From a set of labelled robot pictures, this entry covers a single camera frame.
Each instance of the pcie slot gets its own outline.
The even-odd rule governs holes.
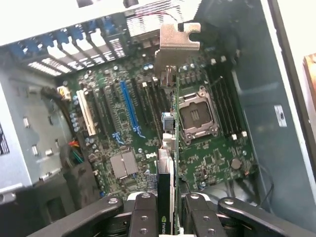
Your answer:
[[[161,115],[162,115],[163,111],[161,111],[159,109],[158,101],[157,101],[157,98],[156,98],[156,95],[155,95],[155,91],[154,91],[154,87],[153,87],[153,83],[150,81],[150,82],[148,82],[148,85],[149,85],[150,102],[151,102],[151,105],[152,105],[151,108],[154,111],[154,115],[155,115],[154,117],[155,117],[158,129],[159,129],[160,133],[163,134],[162,125],[161,125],[161,122],[160,122],[160,118],[161,118]]]
[[[141,131],[140,131],[140,127],[138,125],[138,121],[137,121],[137,117],[136,117],[136,114],[135,114],[135,110],[134,110],[132,101],[130,99],[129,93],[128,93],[128,88],[126,86],[126,82],[125,81],[121,81],[120,82],[120,87],[121,87],[122,92],[123,92],[123,97],[124,97],[125,104],[126,104],[129,116],[130,116],[130,120],[131,120],[131,123],[132,123],[133,131],[137,132],[138,136],[140,136],[142,138],[145,138],[145,136],[143,136]]]
[[[111,105],[109,103],[109,99],[107,97],[107,92],[106,92],[105,87],[102,88],[102,92],[103,92],[104,106],[105,106],[106,115],[107,115],[107,122],[109,124],[108,130],[109,130],[109,133],[114,134],[116,132],[116,127],[114,124],[113,112],[111,110]]]
[[[148,121],[148,118],[147,118],[146,107],[145,107],[144,101],[140,97],[140,92],[139,92],[138,87],[137,87],[136,79],[132,78],[131,79],[131,83],[132,83],[133,90],[135,92],[137,103],[141,106],[142,117],[144,119],[145,125],[148,125],[149,121]]]
[[[105,110],[106,110],[106,116],[107,116],[107,121],[108,121],[108,131],[109,133],[112,135],[113,138],[116,139],[116,141],[123,145],[124,142],[122,142],[121,137],[120,137],[120,133],[118,132],[117,127],[115,126],[115,119],[114,119],[114,115],[113,115],[113,111],[112,111],[112,107],[110,104],[110,99],[107,96],[107,90],[106,87],[102,88],[102,92],[103,92],[103,98],[104,98],[104,105],[105,105]]]
[[[161,143],[161,135],[163,134],[163,130],[162,130],[162,127],[161,127],[161,122],[160,122],[160,120],[157,118],[157,116],[155,114],[153,101],[151,99],[150,92],[148,90],[148,85],[147,85],[146,82],[143,83],[143,88],[144,88],[144,91],[145,91],[145,94],[146,94],[146,97],[147,97],[147,101],[149,102],[150,110],[152,112],[152,116],[153,116],[153,119],[154,119],[154,123],[155,123],[155,128],[156,128],[156,131],[157,131],[158,139],[160,141],[160,144],[162,144]]]
[[[92,120],[91,112],[87,104],[87,100],[85,99],[83,90],[77,91],[77,97],[80,104],[80,108],[82,111],[82,115],[84,118],[85,125],[87,127],[87,131],[89,136],[93,136],[96,134],[94,123]]]
[[[96,112],[97,112],[97,116],[99,118],[99,122],[101,123],[101,130],[103,132],[103,134],[105,136],[107,136],[107,127],[106,127],[106,124],[105,124],[105,116],[104,116],[104,113],[103,113],[103,109],[102,109],[102,106],[98,100],[98,94],[97,92],[93,91],[93,102],[94,102],[94,105],[95,105],[95,108],[96,108]]]
[[[162,94],[163,89],[160,87],[160,85],[158,85],[157,82],[155,82],[154,89],[155,89],[156,97],[158,99],[158,104],[160,105],[160,110],[162,112],[168,112],[169,109],[168,109],[168,107],[166,105],[167,104],[166,97],[164,97],[163,94]]]

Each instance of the ventilation grille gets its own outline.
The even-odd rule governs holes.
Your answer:
[[[49,68],[47,66],[44,66],[44,65],[42,65],[42,64],[40,64],[38,62],[29,63],[28,66],[31,67],[31,68],[34,68],[36,70],[39,70],[39,71],[41,71],[43,73],[50,74],[50,75],[52,75],[54,77],[61,75],[60,72],[57,72],[57,71],[55,71],[55,70],[53,70],[53,69],[51,69],[51,68]]]
[[[131,37],[160,29],[162,23],[175,24],[194,19],[201,0],[160,0],[135,10],[127,19]]]

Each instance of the cable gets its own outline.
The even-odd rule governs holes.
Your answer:
[[[83,160],[73,151],[73,154],[75,155],[75,158],[79,163],[83,163]]]
[[[152,16],[152,15],[168,15],[170,16],[173,20],[175,20],[176,22],[178,22],[178,20],[172,16],[171,14],[167,13],[167,12],[161,12],[161,11],[156,11],[156,12],[152,12],[152,13],[144,13],[144,14],[137,14],[136,16]]]
[[[268,176],[268,178],[270,179],[270,182],[271,182],[271,187],[270,187],[269,191],[267,192],[265,198],[260,202],[260,204],[257,205],[257,207],[261,207],[262,204],[264,204],[265,201],[268,199],[268,197],[272,194],[273,189],[275,187],[275,184],[273,182],[273,178],[272,178],[272,175],[270,174],[270,172],[263,165],[258,164],[258,166],[266,173],[266,175]]]

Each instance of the ram slot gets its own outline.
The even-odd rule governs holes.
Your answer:
[[[113,112],[111,110],[110,100],[108,99],[107,91],[106,91],[105,87],[102,88],[102,92],[103,92],[103,99],[104,99],[104,108],[106,111],[106,119],[107,119],[107,122],[109,124],[108,131],[110,134],[114,134],[114,133],[116,133],[116,126],[114,124],[115,120],[113,117]]]
[[[145,103],[140,97],[140,92],[139,92],[139,89],[138,89],[138,86],[137,86],[136,79],[132,78],[131,79],[131,83],[132,83],[133,90],[135,92],[136,101],[137,101],[138,105],[141,106],[141,113],[142,113],[142,117],[144,119],[144,123],[145,123],[145,125],[148,125],[149,124],[149,120],[148,120],[148,116],[147,116],[147,113],[146,113]]]
[[[223,97],[221,94],[220,87],[218,84],[221,82],[222,78],[220,78],[220,74],[218,74],[218,70],[216,65],[208,65],[206,68],[207,77],[210,82],[210,87],[212,90],[212,94],[214,97],[214,102],[216,105],[217,115],[219,117],[220,125],[222,131],[225,136],[229,136],[232,132],[230,128],[230,119],[226,113]]]
[[[87,127],[88,134],[89,134],[89,136],[93,136],[96,134],[95,126],[94,126],[91,112],[90,112],[90,109],[88,107],[87,100],[85,99],[83,90],[77,91],[77,97],[78,97],[78,101],[79,101],[80,108],[82,111],[83,119],[84,119],[85,125]]]
[[[94,106],[95,106],[95,109],[96,109],[96,112],[97,112],[97,116],[99,118],[99,122],[101,123],[101,130],[104,134],[104,136],[107,136],[107,126],[105,124],[105,120],[106,120],[106,116],[104,115],[104,112],[103,112],[103,109],[102,109],[102,106],[99,102],[99,94],[96,92],[96,91],[93,91],[92,92],[92,97],[93,97],[93,102],[94,102]]]
[[[224,80],[223,80],[223,87],[224,91],[228,100],[228,103],[230,105],[230,114],[232,118],[232,123],[234,127],[234,132],[240,132],[241,129],[241,123],[240,118],[237,115],[237,107],[236,103],[232,100],[232,98],[236,98],[238,100],[238,97],[236,95],[236,89],[232,87],[231,83],[228,80],[231,80],[233,82],[232,76],[231,76],[231,70],[227,64],[227,62],[223,62],[219,64],[221,71],[224,74]]]
[[[155,114],[153,101],[151,99],[150,92],[149,92],[149,89],[148,89],[149,87],[148,87],[146,82],[143,83],[143,88],[144,88],[144,91],[145,91],[145,94],[146,94],[146,97],[147,97],[147,102],[149,102],[149,107],[150,107],[150,110],[151,110],[151,113],[152,113],[152,117],[154,119],[154,123],[155,123],[155,128],[156,128],[156,131],[157,131],[158,139],[160,141],[160,144],[162,144],[161,143],[161,136],[162,136],[163,131],[162,131],[162,127],[161,127],[160,118],[157,118],[157,116]]]

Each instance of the white pci slot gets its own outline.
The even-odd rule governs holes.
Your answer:
[[[95,135],[95,126],[83,90],[77,91],[77,97],[89,136]]]

